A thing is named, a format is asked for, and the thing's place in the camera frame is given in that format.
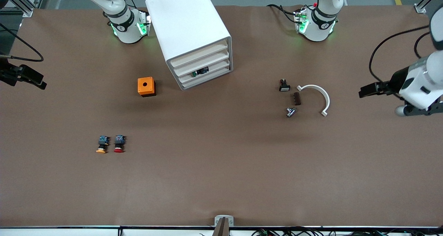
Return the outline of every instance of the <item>black band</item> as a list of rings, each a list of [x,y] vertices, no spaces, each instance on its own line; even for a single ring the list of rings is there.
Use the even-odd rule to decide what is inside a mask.
[[[323,16],[323,17],[326,17],[326,18],[335,18],[335,17],[337,17],[337,14],[338,14],[338,13],[337,13],[337,14],[327,14],[327,13],[324,13],[324,12],[322,12],[322,11],[318,8],[318,6],[315,7],[314,10],[317,11],[319,15],[321,15],[321,16]]]
[[[129,19],[127,21],[120,23],[120,24],[111,22],[111,24],[118,31],[128,31],[128,27],[134,22],[134,18],[135,18],[135,15],[131,11],[131,16],[129,17]]]
[[[326,30],[328,29],[335,21],[335,19],[330,20],[330,21],[324,21],[321,20],[320,18],[317,17],[317,15],[315,14],[315,11],[312,11],[311,13],[311,17],[312,17],[312,21],[318,25],[318,28],[320,28],[321,30]]]
[[[126,13],[127,10],[128,10],[128,5],[125,5],[125,8],[123,9],[123,11],[119,12],[118,14],[108,14],[108,13],[105,13],[105,14],[108,18],[118,18],[118,17],[122,17]]]

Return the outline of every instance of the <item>brown table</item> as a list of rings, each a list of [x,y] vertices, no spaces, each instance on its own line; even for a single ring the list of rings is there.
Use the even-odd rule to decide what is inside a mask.
[[[101,10],[35,10],[19,31],[44,56],[44,91],[0,84],[0,225],[438,226],[442,116],[400,118],[393,96],[359,99],[372,50],[428,23],[411,6],[344,7],[334,33],[309,42],[269,7],[217,7],[234,72],[180,91],[155,33],[134,45]],[[387,80],[416,60],[425,31],[392,39],[373,69]],[[422,55],[433,51],[426,37]],[[16,42],[12,54],[34,56]],[[141,98],[139,77],[158,95]],[[288,119],[279,79],[317,84]],[[97,154],[100,135],[126,152]]]

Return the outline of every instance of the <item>white box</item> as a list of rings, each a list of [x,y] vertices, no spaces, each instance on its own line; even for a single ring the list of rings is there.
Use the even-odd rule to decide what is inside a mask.
[[[146,0],[146,7],[182,90],[233,70],[231,35],[211,0]],[[193,75],[206,67],[208,72]]]

